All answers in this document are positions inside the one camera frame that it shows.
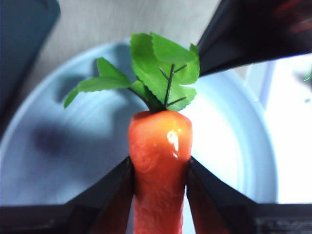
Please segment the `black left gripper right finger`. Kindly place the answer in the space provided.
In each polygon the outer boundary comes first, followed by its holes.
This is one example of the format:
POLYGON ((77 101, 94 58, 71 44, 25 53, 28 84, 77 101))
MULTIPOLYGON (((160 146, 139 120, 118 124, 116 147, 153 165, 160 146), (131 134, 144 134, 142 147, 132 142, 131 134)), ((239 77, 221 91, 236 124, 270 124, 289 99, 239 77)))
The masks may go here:
POLYGON ((257 203, 191 158, 187 199, 197 234, 310 234, 311 204, 257 203))

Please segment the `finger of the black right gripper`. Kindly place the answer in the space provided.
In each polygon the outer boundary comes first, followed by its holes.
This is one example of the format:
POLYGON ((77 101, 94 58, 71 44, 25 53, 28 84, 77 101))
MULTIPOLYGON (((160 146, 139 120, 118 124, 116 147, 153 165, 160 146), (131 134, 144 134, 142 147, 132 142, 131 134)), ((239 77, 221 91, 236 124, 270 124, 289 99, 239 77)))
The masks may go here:
POLYGON ((310 0, 222 0, 199 43, 200 74, 312 51, 310 0))

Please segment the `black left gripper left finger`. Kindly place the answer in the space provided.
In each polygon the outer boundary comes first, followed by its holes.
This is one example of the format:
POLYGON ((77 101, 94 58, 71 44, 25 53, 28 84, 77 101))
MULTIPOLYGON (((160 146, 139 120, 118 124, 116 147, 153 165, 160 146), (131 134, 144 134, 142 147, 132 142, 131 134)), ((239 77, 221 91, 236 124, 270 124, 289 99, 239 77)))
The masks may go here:
POLYGON ((2 234, 124 234, 133 197, 126 157, 101 180, 59 205, 2 206, 2 234))

